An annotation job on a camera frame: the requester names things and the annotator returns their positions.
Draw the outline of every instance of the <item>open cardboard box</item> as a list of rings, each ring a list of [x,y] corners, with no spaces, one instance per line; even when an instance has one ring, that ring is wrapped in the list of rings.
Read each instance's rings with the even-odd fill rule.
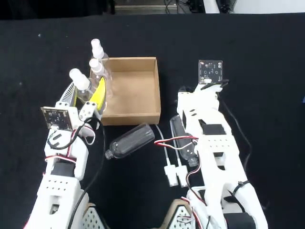
[[[158,124],[161,106],[156,58],[110,58],[107,67],[112,72],[113,97],[107,100],[103,125]]]

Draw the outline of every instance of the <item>wire connector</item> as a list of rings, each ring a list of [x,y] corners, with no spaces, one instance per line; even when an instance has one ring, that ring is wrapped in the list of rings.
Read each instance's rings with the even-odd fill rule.
[[[180,181],[181,187],[186,187],[186,175],[187,175],[187,167],[186,166],[178,166],[176,168],[176,173]]]
[[[164,166],[164,171],[167,176],[170,187],[177,186],[178,179],[176,175],[176,166],[175,165]]]

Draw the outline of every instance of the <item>circuit board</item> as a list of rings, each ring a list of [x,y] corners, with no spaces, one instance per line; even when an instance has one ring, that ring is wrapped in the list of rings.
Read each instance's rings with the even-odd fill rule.
[[[199,84],[218,83],[223,79],[223,61],[199,60]]]
[[[50,129],[51,126],[56,126],[60,130],[73,130],[68,110],[51,107],[42,107],[41,110],[48,129]]]

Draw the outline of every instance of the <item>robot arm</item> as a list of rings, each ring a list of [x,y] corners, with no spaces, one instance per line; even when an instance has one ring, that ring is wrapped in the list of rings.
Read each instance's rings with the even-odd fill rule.
[[[25,229],[66,229],[71,218],[73,222],[70,228],[83,228],[82,218],[89,196],[81,189],[80,181],[85,174],[89,152],[81,137],[95,137],[87,121],[92,119],[93,114],[99,118],[101,115],[97,111],[98,101],[86,102],[80,113],[74,107],[75,101],[76,90],[71,83],[55,107],[41,108],[50,129],[44,148],[47,166]],[[73,210],[80,198],[73,217]]]
[[[255,189],[247,181],[231,128],[218,111],[217,94],[221,90],[221,84],[206,88],[199,84],[193,93],[178,93],[177,112],[185,132],[198,138],[194,151],[204,180],[204,187],[192,188],[204,201],[191,190],[187,198],[201,224],[209,229],[234,228],[232,224],[229,227],[232,216],[245,223],[245,228],[266,229],[264,213]]]

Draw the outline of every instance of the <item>black table surface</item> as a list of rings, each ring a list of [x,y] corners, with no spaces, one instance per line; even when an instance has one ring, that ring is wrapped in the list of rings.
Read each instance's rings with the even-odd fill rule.
[[[304,24],[305,14],[0,21],[1,228],[21,228],[31,213],[46,166],[48,130],[40,107],[59,100],[71,68],[89,72],[92,38],[110,57],[157,57],[165,137],[178,89],[197,85],[198,60],[223,60],[230,84],[222,98],[253,145],[247,175],[268,205],[269,227],[303,228]],[[224,114],[243,160],[247,145]],[[107,126],[108,143],[129,129]],[[89,148],[83,187],[99,166],[101,144],[98,138]],[[169,154],[176,163],[174,151]],[[89,196],[111,228],[160,226],[172,200],[187,192],[168,186],[164,166],[163,149],[153,143],[106,161]]]

